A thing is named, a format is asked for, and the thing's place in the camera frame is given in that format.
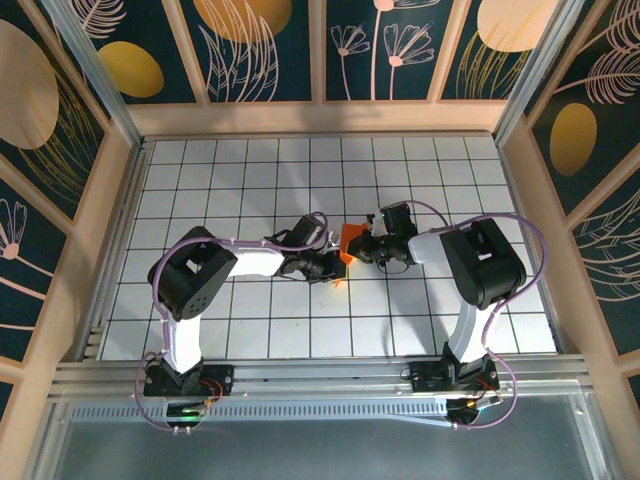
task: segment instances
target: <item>white grid floor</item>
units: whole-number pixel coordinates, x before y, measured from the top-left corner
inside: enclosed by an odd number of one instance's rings
[[[321,210],[339,232],[378,205],[411,198],[454,223],[514,211],[490,137],[157,142],[99,358],[134,360],[160,348],[146,274],[191,227],[254,240]],[[414,212],[419,231],[439,225],[421,207]],[[519,226],[498,223],[531,275]],[[228,281],[204,313],[201,346],[211,359],[439,354],[459,309],[451,272],[430,265],[385,275],[353,263],[337,288],[245,276]],[[490,344],[503,353],[556,351],[537,291],[501,315]]]

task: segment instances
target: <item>yellow circle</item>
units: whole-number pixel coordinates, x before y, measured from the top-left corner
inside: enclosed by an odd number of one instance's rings
[[[534,48],[549,23],[558,0],[482,0],[478,35],[499,52]]]
[[[100,49],[98,55],[122,93],[148,98],[160,93],[164,87],[164,75],[158,62],[133,43],[109,43]]]
[[[260,34],[252,33],[245,2],[258,22],[260,17],[267,22],[274,37],[289,23],[291,0],[193,0],[204,23],[217,35],[234,42],[253,43]]]
[[[598,135],[598,123],[589,107],[570,103],[551,129],[551,163],[560,175],[571,177],[585,166]]]
[[[29,36],[0,20],[0,138],[22,149],[44,145],[56,128],[55,70]]]

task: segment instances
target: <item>flower drawing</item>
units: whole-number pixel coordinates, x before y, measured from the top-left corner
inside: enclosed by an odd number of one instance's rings
[[[22,242],[24,237],[26,225],[27,207],[22,205],[20,202],[15,202],[13,204],[13,208],[11,208],[6,199],[0,199],[0,271],[2,268],[2,261],[17,260],[39,273],[47,275],[48,277],[53,277],[53,273],[34,265],[20,256],[20,242]],[[20,293],[30,295],[38,300],[45,299],[44,294],[36,292],[35,290],[25,287],[24,285],[20,285],[2,276],[0,276],[0,284],[12,288]],[[32,329],[31,327],[17,327],[4,324],[0,324],[0,328],[13,328],[16,330]]]
[[[380,31],[380,17],[382,12],[430,7],[438,3],[440,3],[440,0],[373,0],[373,5],[378,12],[373,30],[373,53],[371,55],[371,100],[376,99],[376,54],[378,52],[378,32]]]
[[[349,55],[369,51],[371,49],[371,44],[366,41],[367,35],[364,33],[364,30],[362,30],[362,25],[358,25],[357,27],[349,25],[344,28],[344,31],[340,25],[331,27],[331,38],[338,50],[338,55],[340,55],[340,63],[342,64],[342,81],[344,82],[344,90],[347,94],[347,100],[351,100],[344,58]]]
[[[384,44],[389,57],[389,65],[391,65],[389,100],[393,100],[393,83],[396,68],[429,62],[435,56],[434,49],[428,48],[431,43],[429,25],[424,27],[408,25],[399,35],[398,32],[397,23],[384,28]]]

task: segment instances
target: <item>grid tile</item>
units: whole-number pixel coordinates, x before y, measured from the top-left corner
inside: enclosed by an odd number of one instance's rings
[[[205,225],[219,238],[257,240],[291,229],[301,215],[320,210],[328,214],[330,229],[340,232],[345,221],[364,223],[379,205],[412,198],[434,206],[454,223],[483,211],[513,211],[489,137],[158,142],[121,285],[111,300],[114,320],[106,330],[104,358],[135,359],[143,350],[162,347],[161,325],[149,321],[159,314],[152,309],[146,275],[163,251],[194,226]],[[442,225],[424,207],[412,208],[419,231]],[[519,225],[508,219],[497,223],[531,277]],[[260,359],[441,353],[461,302],[448,264],[431,261],[405,269],[389,262],[379,269],[355,261],[348,275],[338,287],[259,275],[229,279],[203,314],[203,355]],[[501,353],[517,352],[518,347],[522,352],[554,351],[544,311],[539,291],[530,291],[498,318],[489,345]]]

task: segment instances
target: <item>black mounting bracket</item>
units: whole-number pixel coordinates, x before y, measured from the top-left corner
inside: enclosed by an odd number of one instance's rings
[[[460,363],[448,342],[440,360],[409,362],[408,379],[414,392],[477,392],[486,389],[483,382],[492,389],[500,388],[496,364],[489,355]]]
[[[231,394],[233,365],[204,365],[200,362],[185,373],[178,374],[162,359],[152,361],[145,369],[145,397],[210,397]]]

